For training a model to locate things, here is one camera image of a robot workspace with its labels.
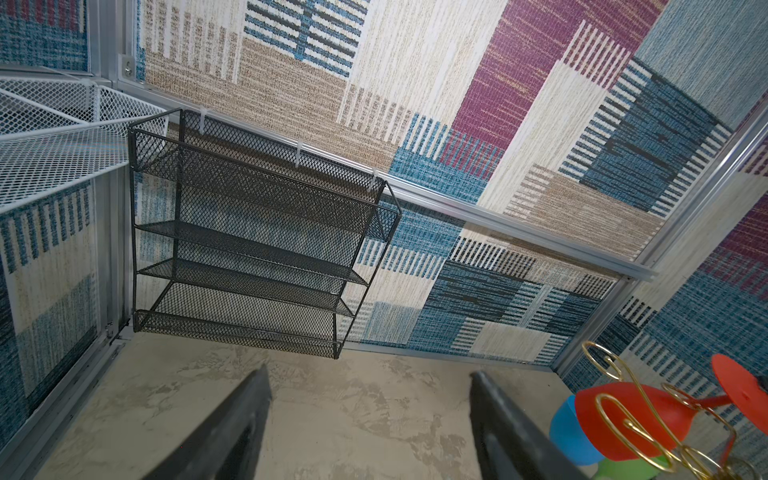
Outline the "light blue wine glass front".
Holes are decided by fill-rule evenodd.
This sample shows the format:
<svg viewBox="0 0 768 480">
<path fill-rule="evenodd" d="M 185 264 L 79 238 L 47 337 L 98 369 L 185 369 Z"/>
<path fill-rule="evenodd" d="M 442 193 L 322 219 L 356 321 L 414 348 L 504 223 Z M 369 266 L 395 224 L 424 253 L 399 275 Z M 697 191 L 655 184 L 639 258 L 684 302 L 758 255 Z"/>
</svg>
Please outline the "light blue wine glass front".
<svg viewBox="0 0 768 480">
<path fill-rule="evenodd" d="M 575 465 L 597 464 L 605 457 L 592 445 L 580 426 L 575 411 L 575 396 L 558 408 L 549 427 L 549 439 Z"/>
</svg>

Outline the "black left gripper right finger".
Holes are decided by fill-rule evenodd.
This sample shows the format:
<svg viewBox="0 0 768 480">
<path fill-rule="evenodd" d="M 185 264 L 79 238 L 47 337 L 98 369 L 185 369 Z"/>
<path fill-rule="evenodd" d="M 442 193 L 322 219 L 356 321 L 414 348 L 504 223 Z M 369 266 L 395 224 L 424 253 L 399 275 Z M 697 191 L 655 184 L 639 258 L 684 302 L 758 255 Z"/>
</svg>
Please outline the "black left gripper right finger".
<svg viewBox="0 0 768 480">
<path fill-rule="evenodd" d="M 469 400 L 474 445 L 483 479 L 585 477 L 486 372 L 471 374 Z"/>
</svg>

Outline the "green wine glass front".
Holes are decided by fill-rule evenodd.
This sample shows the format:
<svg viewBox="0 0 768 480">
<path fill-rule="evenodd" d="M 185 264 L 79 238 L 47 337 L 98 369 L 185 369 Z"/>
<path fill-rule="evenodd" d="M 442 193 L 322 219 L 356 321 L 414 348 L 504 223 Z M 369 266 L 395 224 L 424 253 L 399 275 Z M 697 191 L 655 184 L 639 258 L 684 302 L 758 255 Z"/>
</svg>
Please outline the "green wine glass front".
<svg viewBox="0 0 768 480">
<path fill-rule="evenodd" d="M 604 459 L 598 463 L 592 480 L 648 480 L 654 479 L 659 473 L 658 468 L 641 458 L 626 461 Z"/>
</svg>

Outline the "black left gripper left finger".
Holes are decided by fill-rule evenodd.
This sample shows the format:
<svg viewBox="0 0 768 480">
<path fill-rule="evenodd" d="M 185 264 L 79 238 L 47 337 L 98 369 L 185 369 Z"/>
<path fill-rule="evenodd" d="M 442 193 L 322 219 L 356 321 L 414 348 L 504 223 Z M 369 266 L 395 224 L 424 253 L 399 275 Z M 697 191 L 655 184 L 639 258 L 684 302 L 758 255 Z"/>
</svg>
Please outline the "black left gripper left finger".
<svg viewBox="0 0 768 480">
<path fill-rule="evenodd" d="M 253 479 L 272 401 L 268 368 L 251 372 L 147 479 Z"/>
</svg>

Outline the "red wine glass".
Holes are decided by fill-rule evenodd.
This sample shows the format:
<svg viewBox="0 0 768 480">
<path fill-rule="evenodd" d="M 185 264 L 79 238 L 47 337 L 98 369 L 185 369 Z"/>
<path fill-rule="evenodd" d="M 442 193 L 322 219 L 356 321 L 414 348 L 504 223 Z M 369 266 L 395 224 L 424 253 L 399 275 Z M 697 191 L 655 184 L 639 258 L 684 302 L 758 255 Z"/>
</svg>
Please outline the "red wine glass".
<svg viewBox="0 0 768 480">
<path fill-rule="evenodd" d="M 767 378 L 755 376 L 735 360 L 716 354 L 712 370 L 723 393 L 693 397 L 671 384 L 656 388 L 641 383 L 626 363 L 606 352 L 603 363 L 589 358 L 611 381 L 576 393 L 575 411 L 592 445 L 612 461 L 673 457 L 682 450 L 694 419 L 707 414 L 724 423 L 716 410 L 734 406 L 763 433 L 767 431 Z"/>
</svg>

